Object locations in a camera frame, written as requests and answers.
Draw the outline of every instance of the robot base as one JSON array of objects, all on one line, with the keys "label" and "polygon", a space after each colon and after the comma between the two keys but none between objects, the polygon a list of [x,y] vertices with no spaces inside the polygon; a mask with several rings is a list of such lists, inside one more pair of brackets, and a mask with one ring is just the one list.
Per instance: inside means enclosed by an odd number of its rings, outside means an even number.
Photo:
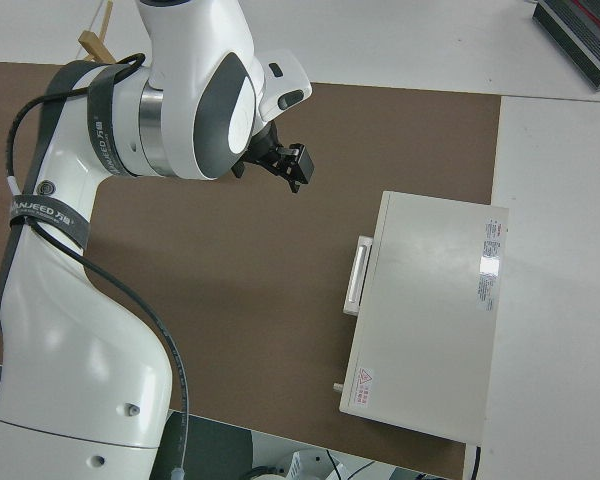
[{"label": "robot base", "polygon": [[155,448],[78,440],[0,421],[0,480],[147,480],[156,453]]}]

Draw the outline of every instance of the white case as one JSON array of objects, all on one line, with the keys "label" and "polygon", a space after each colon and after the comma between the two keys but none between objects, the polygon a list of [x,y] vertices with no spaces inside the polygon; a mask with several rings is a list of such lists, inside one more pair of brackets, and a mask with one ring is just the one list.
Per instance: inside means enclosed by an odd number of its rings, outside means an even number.
[{"label": "white case", "polygon": [[384,193],[341,411],[480,445],[507,215]]}]

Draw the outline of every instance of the brown work surface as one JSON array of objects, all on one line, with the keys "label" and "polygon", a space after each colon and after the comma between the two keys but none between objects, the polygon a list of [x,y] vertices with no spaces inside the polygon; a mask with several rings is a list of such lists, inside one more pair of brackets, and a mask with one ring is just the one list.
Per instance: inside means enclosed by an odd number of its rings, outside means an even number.
[{"label": "brown work surface", "polygon": [[[0,64],[0,258],[4,139],[56,69]],[[499,105],[315,85],[278,121],[281,140],[305,143],[316,166],[299,194],[251,165],[241,180],[110,179],[87,254],[161,313],[188,367],[193,413],[459,478],[464,445],[340,413],[332,385],[344,380],[355,327],[342,306],[357,237],[373,235],[382,191],[489,203]],[[20,158],[34,138],[35,121],[25,123]]]}]

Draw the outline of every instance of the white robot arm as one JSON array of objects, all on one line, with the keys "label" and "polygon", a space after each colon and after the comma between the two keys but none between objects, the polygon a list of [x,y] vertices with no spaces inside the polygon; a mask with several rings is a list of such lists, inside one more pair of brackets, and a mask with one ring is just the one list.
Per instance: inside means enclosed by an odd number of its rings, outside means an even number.
[{"label": "white robot arm", "polygon": [[171,367],[152,331],[96,290],[76,261],[84,263],[100,182],[214,179],[230,169],[239,177],[248,162],[297,192],[313,172],[304,146],[283,148],[273,123],[311,94],[308,79],[289,53],[254,55],[237,0],[137,3],[152,40],[151,68],[140,67],[140,57],[131,66],[64,67],[49,86],[22,192],[8,167],[14,201],[0,275],[0,480],[149,478]]}]

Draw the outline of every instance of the black cable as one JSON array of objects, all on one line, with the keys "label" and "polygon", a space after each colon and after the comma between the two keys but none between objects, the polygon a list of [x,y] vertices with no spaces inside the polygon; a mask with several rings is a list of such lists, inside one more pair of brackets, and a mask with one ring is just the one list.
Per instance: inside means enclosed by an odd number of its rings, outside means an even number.
[{"label": "black cable", "polygon": [[476,480],[478,478],[478,469],[480,468],[480,452],[482,449],[480,447],[476,447],[476,459],[473,462],[473,473],[471,473],[471,480]]},{"label": "black cable", "polygon": [[338,480],[342,480],[340,472],[338,471],[338,466],[336,465],[336,461],[331,456],[331,452],[329,450],[327,450],[327,455],[329,456],[329,460],[331,460],[331,465],[333,465],[333,469],[336,471],[336,475],[338,475]]},{"label": "black cable", "polygon": [[[187,387],[187,377],[186,377],[186,374],[184,371],[182,357],[180,356],[180,352],[178,351],[178,347],[176,347],[175,341],[173,340],[171,333],[169,333],[169,330],[164,325],[164,323],[162,322],[162,320],[160,319],[158,314],[153,310],[153,308],[151,308],[151,306],[148,303],[146,303],[136,292],[134,292],[125,283],[118,280],[116,277],[114,277],[112,274],[110,274],[109,272],[104,270],[99,265],[93,263],[91,260],[86,259],[82,255],[74,252],[69,247],[67,247],[60,241],[58,241],[55,237],[53,237],[46,230],[44,230],[35,219],[33,219],[31,217],[25,217],[25,219],[26,219],[27,225],[29,225],[31,227],[31,229],[34,232],[36,232],[40,237],[42,237],[45,241],[50,243],[53,247],[60,250],[62,253],[64,253],[68,257],[72,258],[73,260],[75,260],[76,262],[81,264],[83,267],[88,268],[89,270],[91,270],[95,274],[101,276],[102,278],[107,280],[109,283],[114,285],[116,288],[121,290],[125,295],[127,295],[131,300],[133,300],[149,316],[149,318],[151,318],[154,325],[158,328],[158,330],[160,330],[160,333],[164,337],[165,342],[169,346],[169,349],[171,350],[171,353],[173,355],[173,359],[175,361],[176,368],[178,370],[178,374],[180,377],[180,388],[182,390],[182,402],[183,402],[183,405],[182,405],[183,417],[188,419],[188,417],[189,417],[189,395],[188,395],[188,387]],[[187,449],[187,436],[188,436],[188,429],[189,429],[188,420],[186,423],[183,422],[183,428],[184,428],[184,433],[183,433],[182,437],[180,438],[180,446],[182,448],[181,468],[184,469],[184,458],[185,458],[185,452]]]},{"label": "black cable", "polygon": [[351,480],[353,477],[355,477],[357,474],[359,474],[362,470],[364,470],[365,468],[370,467],[374,463],[376,463],[376,462],[372,460],[371,462],[367,463],[366,465],[360,467],[358,470],[356,470],[351,475],[349,475],[349,478],[347,478],[347,480]]},{"label": "black cable", "polygon": [[[135,53],[133,55],[129,55],[128,57],[123,58],[118,63],[130,63],[128,68],[121,70],[114,77],[114,83],[120,83],[125,78],[133,75],[144,63],[145,55],[143,53]],[[15,143],[16,132],[18,131],[18,127],[20,127],[20,123],[24,120],[24,117],[29,113],[36,105],[40,105],[41,103],[49,103],[49,102],[57,102],[59,100],[66,100],[71,97],[78,97],[80,95],[86,95],[89,91],[88,87],[76,88],[74,90],[69,90],[67,92],[59,92],[59,93],[50,93],[47,95],[41,95],[39,97],[30,100],[25,104],[24,107],[20,109],[20,111],[16,114],[13,122],[11,123],[11,128],[9,129],[9,134],[7,135],[7,145],[5,151],[6,157],[6,169],[7,176],[14,177],[14,169],[13,169],[13,146]]]},{"label": "black cable", "polygon": [[275,467],[267,467],[267,466],[261,466],[261,467],[255,467],[252,468],[251,470],[249,470],[247,473],[243,473],[240,476],[239,480],[251,480],[254,477],[259,477],[261,475],[266,475],[268,473],[276,473],[276,468]]}]

